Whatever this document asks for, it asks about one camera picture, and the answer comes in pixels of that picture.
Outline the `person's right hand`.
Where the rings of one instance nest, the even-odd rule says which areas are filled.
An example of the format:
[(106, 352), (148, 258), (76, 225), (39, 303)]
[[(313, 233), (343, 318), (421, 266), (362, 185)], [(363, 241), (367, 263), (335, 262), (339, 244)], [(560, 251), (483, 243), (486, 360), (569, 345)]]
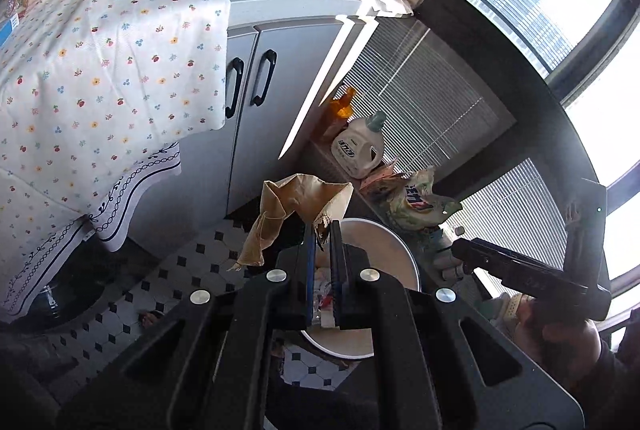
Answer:
[(597, 365), (602, 342), (593, 321), (542, 324), (534, 299), (516, 310), (513, 341), (565, 390), (577, 386)]

